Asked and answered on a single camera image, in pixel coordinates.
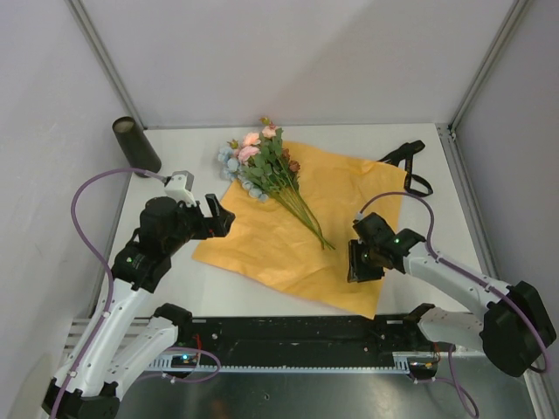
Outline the artificial flower bunch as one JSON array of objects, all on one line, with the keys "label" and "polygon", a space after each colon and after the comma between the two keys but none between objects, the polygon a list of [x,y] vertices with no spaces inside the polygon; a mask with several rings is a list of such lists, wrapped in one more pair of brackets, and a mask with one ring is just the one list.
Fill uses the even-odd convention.
[{"label": "artificial flower bunch", "polygon": [[318,218],[300,193],[300,163],[283,142],[283,128],[268,117],[262,128],[232,139],[217,152],[223,177],[238,182],[248,195],[260,202],[272,198],[317,237],[321,248],[333,250]]}]

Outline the orange wrapping paper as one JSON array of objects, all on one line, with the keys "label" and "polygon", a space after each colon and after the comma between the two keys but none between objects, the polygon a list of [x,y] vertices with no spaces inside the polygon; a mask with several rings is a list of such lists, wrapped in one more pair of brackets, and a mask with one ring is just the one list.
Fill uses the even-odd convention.
[{"label": "orange wrapping paper", "polygon": [[236,216],[229,235],[200,243],[193,258],[234,271],[276,291],[324,303],[372,319],[383,281],[349,283],[349,240],[356,213],[374,196],[370,210],[396,228],[404,188],[402,169],[377,161],[337,155],[288,143],[300,163],[300,193],[334,246],[319,239],[273,199],[261,203],[233,183],[222,205]]}]

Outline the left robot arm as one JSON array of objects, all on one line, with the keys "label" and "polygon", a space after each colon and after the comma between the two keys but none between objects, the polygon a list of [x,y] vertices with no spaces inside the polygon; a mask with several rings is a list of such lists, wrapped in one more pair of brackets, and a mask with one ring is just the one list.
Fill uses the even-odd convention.
[{"label": "left robot arm", "polygon": [[115,417],[121,399],[155,357],[171,347],[187,347],[194,339],[191,312],[166,303],[132,343],[119,349],[177,251],[191,240],[229,234],[235,215],[215,195],[205,199],[210,216],[203,214],[199,202],[188,205],[162,196],[146,203],[138,228],[108,271],[106,294],[100,296],[69,360],[49,383],[42,408],[51,418]]}]

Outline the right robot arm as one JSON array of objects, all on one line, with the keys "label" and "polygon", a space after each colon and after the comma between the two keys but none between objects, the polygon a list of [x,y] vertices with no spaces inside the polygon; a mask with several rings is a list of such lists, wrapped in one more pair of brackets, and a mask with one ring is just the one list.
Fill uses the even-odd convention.
[{"label": "right robot arm", "polygon": [[349,282],[400,271],[439,289],[466,311],[451,313],[433,304],[414,309],[403,328],[404,343],[423,350],[432,342],[482,352],[501,372],[519,377],[547,353],[557,334],[538,291],[525,281],[510,285],[461,265],[436,251],[410,229],[395,232],[377,213],[353,222]]}]

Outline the black ribbon gold lettering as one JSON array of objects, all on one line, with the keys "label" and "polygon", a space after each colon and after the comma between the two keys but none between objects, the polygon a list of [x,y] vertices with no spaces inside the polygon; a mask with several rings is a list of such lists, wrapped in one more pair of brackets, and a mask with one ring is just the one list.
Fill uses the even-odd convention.
[{"label": "black ribbon gold lettering", "polygon": [[413,158],[416,154],[425,149],[425,144],[421,140],[405,142],[399,148],[389,152],[379,159],[379,162],[398,167],[404,162],[404,190],[418,197],[427,197],[433,194],[433,187],[422,176],[413,172]]}]

